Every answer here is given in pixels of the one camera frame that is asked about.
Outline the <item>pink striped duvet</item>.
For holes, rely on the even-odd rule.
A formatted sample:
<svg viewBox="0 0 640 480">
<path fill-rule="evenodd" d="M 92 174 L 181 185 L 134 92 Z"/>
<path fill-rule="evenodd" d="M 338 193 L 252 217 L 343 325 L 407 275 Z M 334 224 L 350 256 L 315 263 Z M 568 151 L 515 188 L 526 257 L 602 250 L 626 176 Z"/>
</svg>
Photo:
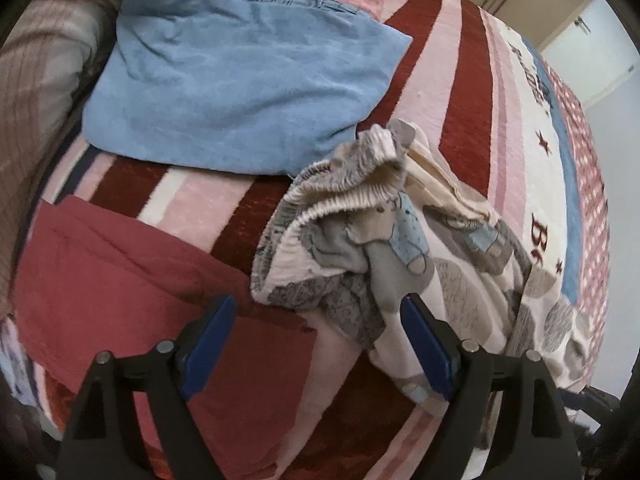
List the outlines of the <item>pink striped duvet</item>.
<svg viewBox="0 0 640 480">
<path fill-rule="evenodd" d="M 114 36 L 115 0 L 18 0 L 1 47 L 1 312 L 18 237 L 43 168 L 99 73 Z"/>
</svg>

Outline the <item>striped polka dot blanket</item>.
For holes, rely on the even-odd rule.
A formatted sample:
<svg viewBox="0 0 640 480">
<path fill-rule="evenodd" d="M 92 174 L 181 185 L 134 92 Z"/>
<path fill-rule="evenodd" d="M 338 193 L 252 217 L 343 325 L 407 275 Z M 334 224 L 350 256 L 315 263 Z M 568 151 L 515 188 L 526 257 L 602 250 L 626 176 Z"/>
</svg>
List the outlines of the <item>striped polka dot blanket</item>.
<svg viewBox="0 0 640 480">
<path fill-rule="evenodd" d="M 603 338 L 608 204 L 582 104 L 538 53 L 469 0 L 384 0 L 390 24 L 416 43 L 374 112 L 416 122 L 466 184 L 485 195 L 538 263 L 567 282 Z M 280 178 L 191 172 L 169 192 L 168 171 L 91 153 L 78 138 L 54 151 L 37 184 L 122 214 L 164 206 L 162 226 L 245 271 L 285 190 Z M 321 351 L 298 419 L 282 443 L 279 479 L 407 479 L 437 422 L 361 353 L 340 374 Z"/>
</svg>

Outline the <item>dark red folded garment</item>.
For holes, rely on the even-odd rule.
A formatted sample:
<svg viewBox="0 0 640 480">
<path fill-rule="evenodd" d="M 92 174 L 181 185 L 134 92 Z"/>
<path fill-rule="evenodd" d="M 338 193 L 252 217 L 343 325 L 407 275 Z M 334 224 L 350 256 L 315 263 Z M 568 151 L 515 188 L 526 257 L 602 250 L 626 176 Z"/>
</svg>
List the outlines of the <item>dark red folded garment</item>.
<svg viewBox="0 0 640 480">
<path fill-rule="evenodd" d="M 27 354 L 77 391 L 91 359 L 175 338 L 218 295 L 238 314 L 193 418 L 224 475 L 265 479 L 296 413 L 317 334 L 256 304 L 245 274 L 183 240 L 81 200 L 42 204 L 12 292 Z"/>
</svg>

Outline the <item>bear print pajama pants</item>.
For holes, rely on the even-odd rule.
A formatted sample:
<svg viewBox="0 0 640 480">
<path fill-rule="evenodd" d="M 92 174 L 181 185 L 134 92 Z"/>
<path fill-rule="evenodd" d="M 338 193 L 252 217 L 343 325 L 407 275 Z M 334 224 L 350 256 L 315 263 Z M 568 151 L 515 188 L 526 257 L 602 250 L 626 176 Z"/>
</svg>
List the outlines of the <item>bear print pajama pants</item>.
<svg viewBox="0 0 640 480">
<path fill-rule="evenodd" d="M 537 351 L 560 388 L 582 390 L 588 318 L 421 136 L 395 119 L 303 169 L 262 232 L 254 299 L 321 310 L 433 415 L 446 399 L 400 322 L 412 293 L 459 338 L 506 356 Z"/>
</svg>

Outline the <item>blue folded garment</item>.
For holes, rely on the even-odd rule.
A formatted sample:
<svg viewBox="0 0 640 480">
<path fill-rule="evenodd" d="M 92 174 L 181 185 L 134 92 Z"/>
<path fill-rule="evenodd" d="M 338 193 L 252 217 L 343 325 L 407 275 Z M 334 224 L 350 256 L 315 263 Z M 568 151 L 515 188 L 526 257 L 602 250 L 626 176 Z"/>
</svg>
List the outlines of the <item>blue folded garment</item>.
<svg viewBox="0 0 640 480">
<path fill-rule="evenodd" d="M 82 132 L 172 166 L 298 174 L 352 140 L 411 46 L 336 0 L 118 1 Z"/>
</svg>

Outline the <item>white door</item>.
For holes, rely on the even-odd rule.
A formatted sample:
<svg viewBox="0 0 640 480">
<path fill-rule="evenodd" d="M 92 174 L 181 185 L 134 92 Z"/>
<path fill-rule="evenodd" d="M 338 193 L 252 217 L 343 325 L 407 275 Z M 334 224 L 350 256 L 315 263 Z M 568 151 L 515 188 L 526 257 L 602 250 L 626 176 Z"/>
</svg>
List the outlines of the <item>white door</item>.
<svg viewBox="0 0 640 480">
<path fill-rule="evenodd" d="M 585 108 L 611 94 L 639 68 L 639 52 L 606 0 L 590 1 L 541 55 Z"/>
</svg>

